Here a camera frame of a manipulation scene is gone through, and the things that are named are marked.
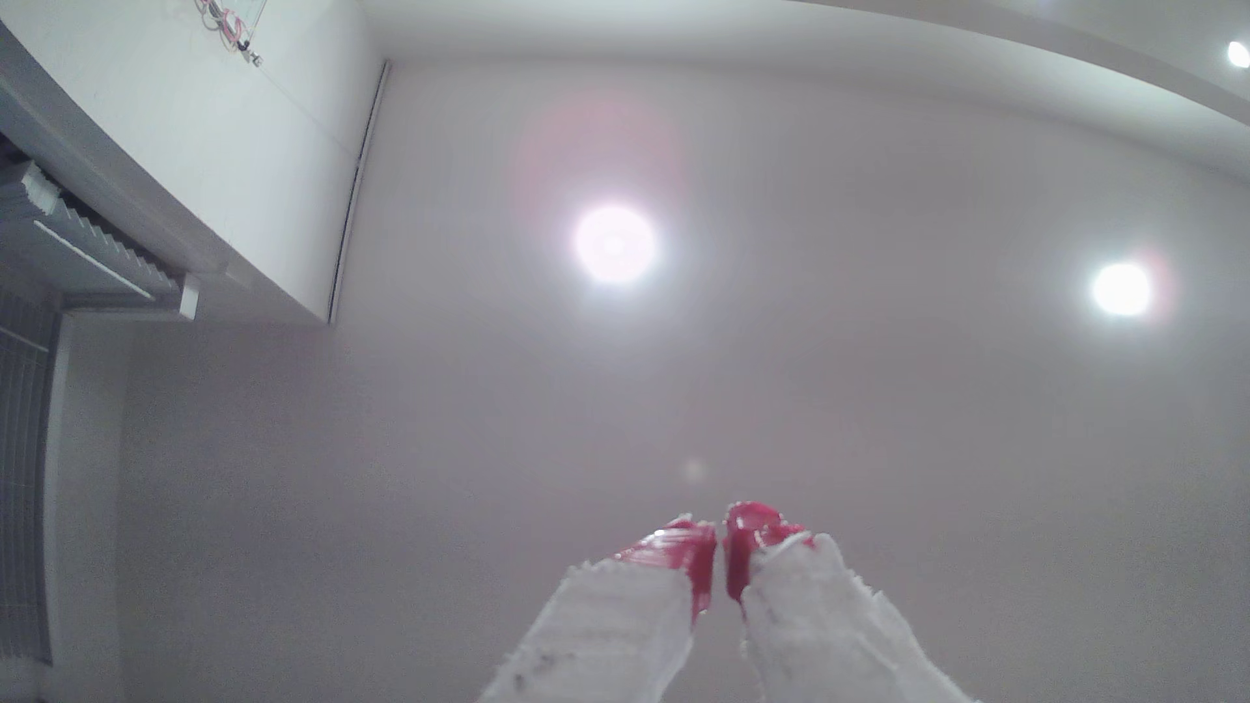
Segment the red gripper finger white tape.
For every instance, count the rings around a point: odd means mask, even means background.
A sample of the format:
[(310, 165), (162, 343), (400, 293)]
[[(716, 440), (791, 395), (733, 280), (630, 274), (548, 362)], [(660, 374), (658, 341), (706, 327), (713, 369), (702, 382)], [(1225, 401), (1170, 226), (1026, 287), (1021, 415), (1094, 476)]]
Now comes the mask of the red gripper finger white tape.
[(661, 702), (711, 600), (718, 529), (679, 517), (568, 570), (479, 702)]
[(832, 535), (758, 502), (728, 507), (728, 595), (764, 702), (972, 702)]

